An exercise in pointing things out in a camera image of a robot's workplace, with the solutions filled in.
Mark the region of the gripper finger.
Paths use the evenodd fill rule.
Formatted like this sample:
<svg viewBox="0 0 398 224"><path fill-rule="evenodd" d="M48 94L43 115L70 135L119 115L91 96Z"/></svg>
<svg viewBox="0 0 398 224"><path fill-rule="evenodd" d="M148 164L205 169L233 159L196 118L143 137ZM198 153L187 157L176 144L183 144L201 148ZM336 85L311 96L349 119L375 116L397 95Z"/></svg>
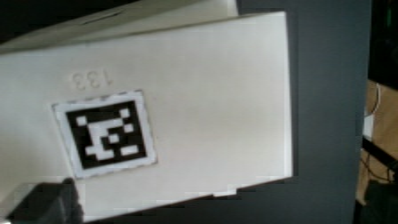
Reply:
<svg viewBox="0 0 398 224"><path fill-rule="evenodd" d="M75 180L43 182L6 216L8 224L84 224Z"/></svg>

